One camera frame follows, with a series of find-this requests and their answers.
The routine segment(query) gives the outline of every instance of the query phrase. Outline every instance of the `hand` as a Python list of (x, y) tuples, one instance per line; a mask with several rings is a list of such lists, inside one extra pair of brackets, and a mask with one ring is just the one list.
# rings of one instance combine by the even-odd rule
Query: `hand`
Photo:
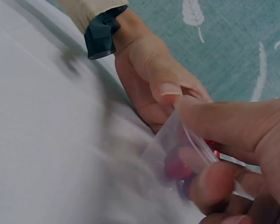
[[(228, 162), (213, 163), (193, 180), (189, 194), (206, 215), (202, 224), (280, 223), (280, 99), (259, 103), (179, 104), (187, 128), (219, 142), (216, 150), (259, 165), (262, 174)], [(231, 195), (234, 178), (255, 200)]]
[(211, 101), (198, 79), (171, 56), (163, 41), (131, 9), (117, 21), (121, 28), (113, 39), (118, 76), (138, 114), (154, 131), (165, 123), (182, 92)]

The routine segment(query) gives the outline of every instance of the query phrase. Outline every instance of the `clear plastic bag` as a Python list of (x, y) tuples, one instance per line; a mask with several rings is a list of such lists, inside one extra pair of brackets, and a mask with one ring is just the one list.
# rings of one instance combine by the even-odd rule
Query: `clear plastic bag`
[[(175, 111), (144, 151), (142, 161), (151, 174), (140, 173), (140, 184), (147, 197), (153, 200), (163, 195), (179, 210), (188, 204), (183, 186), (189, 186), (196, 174), (219, 159), (202, 138), (183, 127)], [(253, 200), (237, 181), (233, 193)]]

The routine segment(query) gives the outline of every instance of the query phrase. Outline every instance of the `white fabric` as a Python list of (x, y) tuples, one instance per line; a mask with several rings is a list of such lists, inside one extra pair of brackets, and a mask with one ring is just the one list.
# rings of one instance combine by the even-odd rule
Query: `white fabric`
[(113, 56), (89, 61), (69, 17), (27, 2), (0, 0), (0, 224), (99, 223), (101, 152), (152, 134), (104, 80)]

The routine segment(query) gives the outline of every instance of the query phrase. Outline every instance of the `beige sleeve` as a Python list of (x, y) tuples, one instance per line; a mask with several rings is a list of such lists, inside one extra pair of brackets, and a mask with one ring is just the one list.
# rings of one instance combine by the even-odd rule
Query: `beige sleeve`
[(111, 8), (128, 5), (128, 0), (57, 0), (57, 3), (84, 34), (94, 17)]

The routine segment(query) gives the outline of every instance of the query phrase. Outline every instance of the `dark cuff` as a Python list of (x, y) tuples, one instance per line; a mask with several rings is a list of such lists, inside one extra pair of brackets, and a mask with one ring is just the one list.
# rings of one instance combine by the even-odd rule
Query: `dark cuff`
[(127, 6), (112, 8), (90, 22), (84, 35), (89, 59), (102, 58), (116, 52), (112, 39), (112, 35), (120, 29), (116, 17), (126, 9)]

